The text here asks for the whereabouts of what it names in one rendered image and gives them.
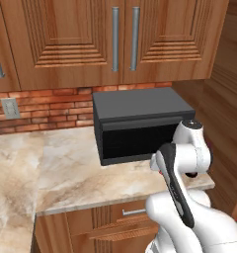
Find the wide wooden cupboard door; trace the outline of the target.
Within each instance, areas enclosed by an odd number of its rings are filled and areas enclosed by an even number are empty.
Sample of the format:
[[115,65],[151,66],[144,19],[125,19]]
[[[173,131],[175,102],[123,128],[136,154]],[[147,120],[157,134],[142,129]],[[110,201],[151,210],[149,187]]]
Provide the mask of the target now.
[[[121,83],[124,4],[124,0],[0,0],[21,88]],[[112,7],[119,7],[117,72]]]

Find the tall wooden side panel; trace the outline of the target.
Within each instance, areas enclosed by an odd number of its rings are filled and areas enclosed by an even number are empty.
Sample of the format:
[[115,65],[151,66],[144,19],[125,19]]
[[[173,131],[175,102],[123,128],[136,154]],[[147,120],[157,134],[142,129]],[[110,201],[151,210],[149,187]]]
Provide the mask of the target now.
[[213,151],[207,193],[212,205],[233,213],[237,204],[237,0],[230,0],[211,77],[175,82],[172,88],[195,110]]

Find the black microwave oven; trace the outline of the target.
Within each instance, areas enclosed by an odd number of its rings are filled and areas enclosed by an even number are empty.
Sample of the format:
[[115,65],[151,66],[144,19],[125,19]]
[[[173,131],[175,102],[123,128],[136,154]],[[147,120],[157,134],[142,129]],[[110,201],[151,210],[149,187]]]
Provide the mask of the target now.
[[173,139],[178,124],[195,114],[169,87],[94,93],[94,133],[101,164],[150,159]]

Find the wooden base cupboard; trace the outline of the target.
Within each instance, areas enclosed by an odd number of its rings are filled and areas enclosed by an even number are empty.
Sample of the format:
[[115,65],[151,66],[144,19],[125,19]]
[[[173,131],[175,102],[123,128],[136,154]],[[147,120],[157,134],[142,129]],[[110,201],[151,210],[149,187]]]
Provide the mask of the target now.
[[40,253],[73,253],[65,213],[38,216],[35,236]]

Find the grey wall socket plate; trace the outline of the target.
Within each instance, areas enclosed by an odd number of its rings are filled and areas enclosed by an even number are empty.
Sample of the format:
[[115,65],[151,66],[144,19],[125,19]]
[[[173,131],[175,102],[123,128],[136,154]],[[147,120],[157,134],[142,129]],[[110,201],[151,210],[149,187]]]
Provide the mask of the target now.
[[20,112],[15,98],[2,98],[1,105],[7,120],[20,118]]

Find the wooden drawer front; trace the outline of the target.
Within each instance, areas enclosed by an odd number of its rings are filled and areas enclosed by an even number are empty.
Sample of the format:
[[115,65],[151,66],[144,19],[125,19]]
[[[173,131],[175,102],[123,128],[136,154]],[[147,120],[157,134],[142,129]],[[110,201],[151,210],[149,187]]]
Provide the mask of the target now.
[[145,201],[103,206],[66,214],[74,253],[144,253],[158,225],[143,210]]

